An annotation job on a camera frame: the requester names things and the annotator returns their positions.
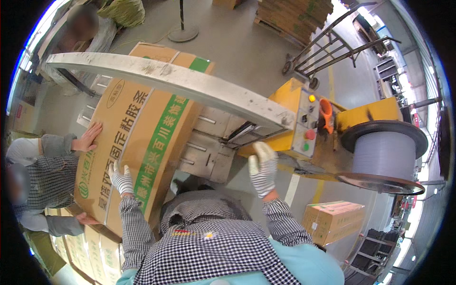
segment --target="spool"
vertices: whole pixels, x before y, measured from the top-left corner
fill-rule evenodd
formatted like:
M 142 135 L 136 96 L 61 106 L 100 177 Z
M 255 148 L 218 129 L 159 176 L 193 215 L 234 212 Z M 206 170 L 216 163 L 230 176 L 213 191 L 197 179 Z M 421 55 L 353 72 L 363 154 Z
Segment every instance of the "spool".
M 337 173 L 339 181 L 392 194 L 424 193 L 424 187 L 410 181 L 415 159 L 428 147 L 419 128 L 399 121 L 370 121 L 349 128 L 341 141 L 354 156 L 352 172 Z

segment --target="yellow machine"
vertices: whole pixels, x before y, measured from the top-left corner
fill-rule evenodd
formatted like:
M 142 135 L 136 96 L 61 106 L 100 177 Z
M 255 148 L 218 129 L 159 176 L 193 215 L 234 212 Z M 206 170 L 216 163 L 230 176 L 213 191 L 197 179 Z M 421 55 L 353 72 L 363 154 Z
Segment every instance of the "yellow machine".
M 322 97 L 298 81 L 290 79 L 269 99 L 297 114 L 296 127 L 264 141 L 279 153 L 279 168 L 309 178 L 337 181 L 334 174 L 350 172 L 353 153 L 342 147 L 340 136 L 349 127 L 373 120 L 402 121 L 402 114 L 391 97 L 351 110 L 332 102 L 334 132 L 319 132 L 321 120 L 319 100 Z M 251 145 L 239 149 L 238 154 L 253 154 Z

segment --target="stacked cardboard boxes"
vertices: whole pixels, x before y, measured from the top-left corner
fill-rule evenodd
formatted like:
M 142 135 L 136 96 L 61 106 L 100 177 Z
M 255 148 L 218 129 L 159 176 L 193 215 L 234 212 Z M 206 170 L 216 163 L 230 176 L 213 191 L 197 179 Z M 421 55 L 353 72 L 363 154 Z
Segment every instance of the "stacked cardboard boxes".
M 46 215 L 71 217 L 67 209 L 47 209 Z M 70 264 L 86 281 L 102 285 L 115 284 L 121 272 L 123 259 L 119 243 L 85 226 L 84 234 L 78 236 L 51 236 L 54 250 Z
M 332 10 L 331 0 L 262 0 L 257 18 L 307 45 L 311 34 L 324 27 Z
M 302 226 L 324 246 L 357 232 L 363 222 L 364 205 L 337 201 L 307 205 Z

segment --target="gray sleeve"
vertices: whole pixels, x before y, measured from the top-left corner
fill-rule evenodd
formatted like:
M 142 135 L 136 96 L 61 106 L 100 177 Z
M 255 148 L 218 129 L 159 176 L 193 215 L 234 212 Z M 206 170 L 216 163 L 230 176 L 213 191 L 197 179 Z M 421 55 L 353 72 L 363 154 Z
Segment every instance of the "gray sleeve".
M 44 156 L 65 156 L 74 153 L 71 143 L 77 136 L 68 134 L 64 137 L 58 135 L 44 135 L 41 137 L 41 151 Z
M 138 269 L 155 239 L 135 198 L 123 197 L 119 205 L 119 213 L 122 220 L 122 244 L 125 256 L 122 270 Z
M 298 223 L 288 204 L 281 199 L 263 203 L 263 213 L 268 218 L 272 238 L 282 245 L 313 244 L 312 236 Z
M 81 225 L 75 217 L 46 216 L 49 233 L 56 237 L 65 234 L 77 236 L 84 233 L 84 225 Z

